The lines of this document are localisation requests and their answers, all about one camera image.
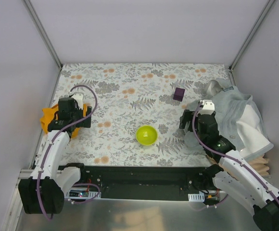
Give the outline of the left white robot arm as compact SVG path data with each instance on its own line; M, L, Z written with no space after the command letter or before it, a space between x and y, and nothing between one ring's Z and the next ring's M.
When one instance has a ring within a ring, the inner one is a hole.
M63 151L80 128L90 128L92 108L83 103L84 95L75 93L61 98L52 108L44 109L47 147L40 162L27 179L21 179L18 190L27 214L54 215L62 211L72 186L85 178L83 164L68 164L57 174Z

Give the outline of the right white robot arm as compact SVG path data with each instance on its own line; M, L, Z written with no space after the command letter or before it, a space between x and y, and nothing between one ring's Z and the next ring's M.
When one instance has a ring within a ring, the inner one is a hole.
M246 208L260 230L279 231L279 189L257 173L235 146L219 134L215 115L184 110L179 127L191 132L216 162L206 173L213 185Z

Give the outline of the grey sweatshirt cloth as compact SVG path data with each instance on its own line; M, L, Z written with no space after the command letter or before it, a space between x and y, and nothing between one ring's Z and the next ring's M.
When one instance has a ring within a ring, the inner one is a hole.
M217 79L209 81L203 91L204 99L215 105L215 118L219 134L228 139L237 150L245 148L238 134L237 122L256 128L260 124L257 107L252 95L243 94L229 81Z

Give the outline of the orange cloth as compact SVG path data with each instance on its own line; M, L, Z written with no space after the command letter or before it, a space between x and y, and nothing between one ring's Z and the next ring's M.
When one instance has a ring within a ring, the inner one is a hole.
M58 111L58 104L55 104L51 108L43 108L42 109L43 117L40 119L40 124L41 124L41 128L42 128L42 130L45 134L48 133L48 125L53 120L54 114L57 111ZM86 115L86 112L87 112L87 105L84 104L83 116ZM76 128L75 131L72 133L71 138L73 139L73 138L77 137L79 131L80 131L80 128Z

